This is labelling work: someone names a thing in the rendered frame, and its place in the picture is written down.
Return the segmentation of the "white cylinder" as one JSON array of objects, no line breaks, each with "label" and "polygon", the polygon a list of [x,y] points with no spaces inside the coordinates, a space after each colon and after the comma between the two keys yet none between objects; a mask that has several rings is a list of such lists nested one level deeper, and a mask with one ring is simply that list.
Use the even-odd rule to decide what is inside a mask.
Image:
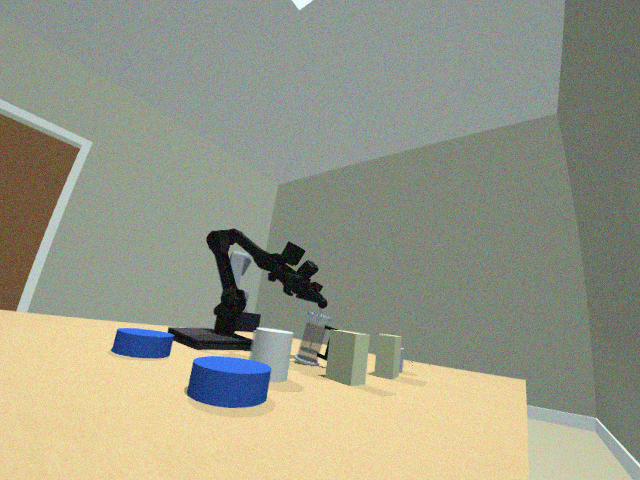
[{"label": "white cylinder", "polygon": [[270,382],[287,380],[292,339],[292,332],[265,328],[256,329],[251,360],[266,364],[271,368]]}]

